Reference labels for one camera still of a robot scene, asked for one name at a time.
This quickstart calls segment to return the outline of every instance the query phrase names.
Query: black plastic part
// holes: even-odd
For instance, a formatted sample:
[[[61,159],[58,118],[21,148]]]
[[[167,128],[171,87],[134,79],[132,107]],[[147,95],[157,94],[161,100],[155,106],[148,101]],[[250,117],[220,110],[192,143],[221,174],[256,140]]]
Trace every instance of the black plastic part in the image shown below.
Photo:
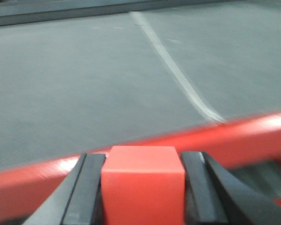
[[[181,160],[186,171],[185,223],[187,225],[229,224],[205,168],[202,153],[185,151],[181,154]]]
[[[0,3],[0,26],[109,15],[224,0],[51,0]]]
[[[103,224],[100,175],[104,161],[103,154],[86,156],[63,225]]]
[[[281,225],[281,207],[259,194],[202,153],[207,171],[232,225]]]
[[[23,225],[60,225],[85,157],[80,156],[68,176]]]

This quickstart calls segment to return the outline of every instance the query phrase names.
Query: red frame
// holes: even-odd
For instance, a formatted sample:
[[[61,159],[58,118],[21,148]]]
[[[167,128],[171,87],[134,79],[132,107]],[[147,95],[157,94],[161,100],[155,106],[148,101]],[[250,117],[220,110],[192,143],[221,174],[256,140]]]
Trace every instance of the red frame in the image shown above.
[[[227,168],[281,158],[281,112],[211,124],[121,145],[204,150]],[[108,154],[110,147],[91,150]],[[32,213],[72,169],[78,155],[0,172],[0,222]]]

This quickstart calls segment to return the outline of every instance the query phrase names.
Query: white line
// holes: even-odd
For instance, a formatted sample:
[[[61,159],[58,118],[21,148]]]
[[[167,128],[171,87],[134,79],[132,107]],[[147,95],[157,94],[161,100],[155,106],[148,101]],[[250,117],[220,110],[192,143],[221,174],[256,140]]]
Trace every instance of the white line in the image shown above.
[[[154,48],[158,51],[164,62],[167,64],[173,75],[181,84],[183,91],[192,105],[198,110],[198,112],[208,120],[224,122],[224,118],[220,116],[215,110],[208,107],[203,100],[199,97],[194,87],[189,83],[177,64],[174,62],[168,51],[161,43],[159,37],[156,35],[149,22],[141,12],[130,12],[133,19],[141,26]]]

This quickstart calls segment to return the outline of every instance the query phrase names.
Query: gray carpet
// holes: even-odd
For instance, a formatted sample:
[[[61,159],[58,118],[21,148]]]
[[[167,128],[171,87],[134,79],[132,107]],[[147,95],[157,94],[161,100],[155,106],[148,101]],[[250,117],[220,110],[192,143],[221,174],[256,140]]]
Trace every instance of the gray carpet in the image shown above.
[[[226,119],[281,109],[281,1],[142,13]],[[0,27],[0,170],[210,123],[130,14]]]

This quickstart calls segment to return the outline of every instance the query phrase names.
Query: concrete floor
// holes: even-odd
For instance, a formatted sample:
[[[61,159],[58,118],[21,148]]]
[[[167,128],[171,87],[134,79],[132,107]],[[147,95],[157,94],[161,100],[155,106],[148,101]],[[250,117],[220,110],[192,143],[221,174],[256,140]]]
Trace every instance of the concrete floor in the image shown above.
[[[281,109],[281,0],[141,14],[209,109]],[[0,170],[210,122],[131,14],[0,27]]]

